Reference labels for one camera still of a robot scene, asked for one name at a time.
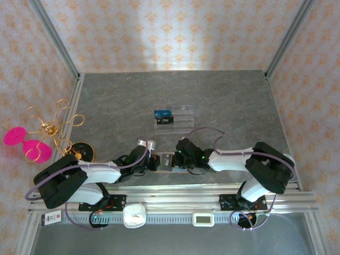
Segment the dark grey credit card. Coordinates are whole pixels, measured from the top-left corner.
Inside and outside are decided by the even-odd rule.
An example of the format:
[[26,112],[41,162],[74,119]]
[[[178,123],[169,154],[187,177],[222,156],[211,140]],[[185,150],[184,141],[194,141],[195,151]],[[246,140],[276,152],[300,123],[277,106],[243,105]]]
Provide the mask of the dark grey credit card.
[[172,171],[172,159],[173,154],[162,153],[160,156],[160,165],[157,168],[157,171],[161,172],[171,172]]

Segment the brown leather card holder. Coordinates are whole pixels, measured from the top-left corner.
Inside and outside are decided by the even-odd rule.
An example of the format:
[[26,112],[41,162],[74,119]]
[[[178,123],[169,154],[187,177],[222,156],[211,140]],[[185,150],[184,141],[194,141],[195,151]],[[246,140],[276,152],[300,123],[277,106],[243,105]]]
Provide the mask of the brown leather card holder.
[[[157,153],[155,153],[154,155],[159,155],[159,154],[162,154],[162,153],[168,153],[168,154],[173,154],[174,155],[174,153],[173,152],[157,152]],[[173,173],[173,172],[161,172],[161,171],[155,171],[155,173],[157,173],[157,174],[181,174],[181,173]]]

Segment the clear acrylic card stand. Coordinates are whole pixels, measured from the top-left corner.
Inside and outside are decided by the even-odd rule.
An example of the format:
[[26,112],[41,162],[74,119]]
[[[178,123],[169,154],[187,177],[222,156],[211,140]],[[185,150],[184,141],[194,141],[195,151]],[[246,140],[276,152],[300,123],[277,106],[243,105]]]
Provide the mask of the clear acrylic card stand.
[[154,117],[154,129],[156,134],[183,134],[189,133],[194,127],[194,106],[174,105],[159,106],[155,110],[169,109],[174,117],[173,125],[157,125]]

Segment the white red label card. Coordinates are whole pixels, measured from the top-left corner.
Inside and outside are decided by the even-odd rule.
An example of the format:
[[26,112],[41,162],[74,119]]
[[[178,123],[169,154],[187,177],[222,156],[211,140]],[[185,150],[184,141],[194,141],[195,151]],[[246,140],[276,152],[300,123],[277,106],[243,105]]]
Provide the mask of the white red label card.
[[62,211],[52,211],[41,216],[41,226],[49,226],[62,221]]

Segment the white analog clock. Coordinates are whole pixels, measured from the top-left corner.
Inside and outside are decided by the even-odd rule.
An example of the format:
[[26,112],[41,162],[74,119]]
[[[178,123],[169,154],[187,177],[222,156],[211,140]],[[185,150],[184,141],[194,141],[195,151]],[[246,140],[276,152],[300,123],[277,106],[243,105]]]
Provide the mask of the white analog clock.
[[134,229],[146,224],[146,208],[140,203],[130,204],[123,209],[123,224],[126,228]]

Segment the black round base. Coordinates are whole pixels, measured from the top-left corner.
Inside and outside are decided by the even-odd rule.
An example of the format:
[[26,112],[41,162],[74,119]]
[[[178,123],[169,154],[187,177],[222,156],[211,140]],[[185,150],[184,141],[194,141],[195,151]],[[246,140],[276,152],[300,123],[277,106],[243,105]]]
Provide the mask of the black round base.
[[71,148],[64,155],[73,155],[77,160],[93,162],[95,151],[93,147],[85,142],[73,143]]

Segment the white digital timer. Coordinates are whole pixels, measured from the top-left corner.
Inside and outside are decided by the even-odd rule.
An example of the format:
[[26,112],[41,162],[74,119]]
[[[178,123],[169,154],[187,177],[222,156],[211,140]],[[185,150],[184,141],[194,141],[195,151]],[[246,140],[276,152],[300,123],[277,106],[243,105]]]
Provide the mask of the white digital timer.
[[195,212],[192,214],[192,225],[195,227],[213,227],[215,217],[210,212]]

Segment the large pink fuzzy disc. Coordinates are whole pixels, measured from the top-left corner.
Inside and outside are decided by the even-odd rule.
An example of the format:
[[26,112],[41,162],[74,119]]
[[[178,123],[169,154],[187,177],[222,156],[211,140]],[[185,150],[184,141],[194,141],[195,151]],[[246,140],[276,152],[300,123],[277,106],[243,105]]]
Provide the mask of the large pink fuzzy disc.
[[52,148],[39,140],[23,141],[23,153],[28,162],[42,164],[48,161],[53,153]]

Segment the small pink fuzzy disc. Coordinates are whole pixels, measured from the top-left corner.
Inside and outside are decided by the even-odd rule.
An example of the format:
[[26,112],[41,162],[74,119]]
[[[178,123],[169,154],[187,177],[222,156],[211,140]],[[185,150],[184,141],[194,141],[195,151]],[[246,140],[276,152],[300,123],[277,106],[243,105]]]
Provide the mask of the small pink fuzzy disc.
[[4,143],[8,146],[15,146],[19,143],[22,143],[26,137],[26,134],[27,132],[25,128],[21,126],[14,127],[10,129],[4,136]]

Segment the aluminium front rail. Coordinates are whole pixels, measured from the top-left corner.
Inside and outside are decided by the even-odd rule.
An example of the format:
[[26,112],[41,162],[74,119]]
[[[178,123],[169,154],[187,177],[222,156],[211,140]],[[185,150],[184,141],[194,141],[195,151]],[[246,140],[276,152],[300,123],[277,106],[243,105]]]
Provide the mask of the aluminium front rail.
[[[219,196],[235,194],[240,184],[190,184],[155,186],[113,186],[110,194],[126,195],[128,204],[141,203],[154,214],[184,214],[196,211],[219,212]],[[296,183],[288,184],[282,195],[265,195],[272,213],[315,213],[318,211],[313,192],[300,191]]]

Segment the aluminium side rail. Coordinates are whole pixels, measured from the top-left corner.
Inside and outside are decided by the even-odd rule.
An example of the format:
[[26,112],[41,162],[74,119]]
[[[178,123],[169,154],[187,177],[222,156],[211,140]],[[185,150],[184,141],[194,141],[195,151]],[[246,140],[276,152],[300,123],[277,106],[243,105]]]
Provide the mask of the aluminium side rail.
[[[71,117],[77,113],[77,107],[78,107],[78,102],[81,94],[81,89],[84,81],[85,73],[80,73],[79,77],[76,79],[74,83],[74,87],[70,96],[70,104],[68,109],[66,110],[66,113],[64,115],[64,122],[70,121]],[[62,127],[62,131],[64,134],[66,134],[68,137],[71,135],[72,131],[72,124],[73,120],[69,124],[65,124]]]

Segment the aluminium corner post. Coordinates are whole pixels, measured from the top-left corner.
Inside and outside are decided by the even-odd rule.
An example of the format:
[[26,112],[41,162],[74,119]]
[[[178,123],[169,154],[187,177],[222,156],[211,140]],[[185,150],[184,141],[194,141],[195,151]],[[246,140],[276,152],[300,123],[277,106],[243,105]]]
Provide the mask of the aluminium corner post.
[[41,0],[28,0],[31,7],[35,11],[37,17],[41,21],[44,29],[46,30],[47,34],[49,35],[50,39],[52,40],[54,46],[56,47],[57,51],[61,55],[66,67],[68,68],[69,72],[75,79],[80,77],[80,72],[76,68],[73,60],[71,59],[62,39],[60,38],[56,27],[53,25],[43,3]]
[[303,0],[301,7],[299,8],[295,18],[293,19],[291,25],[289,26],[278,50],[276,51],[273,59],[271,60],[268,68],[264,72],[267,81],[274,75],[275,70],[279,66],[281,60],[283,59],[285,53],[287,52],[290,44],[292,43],[295,36],[309,14],[311,8],[313,7],[316,0]]

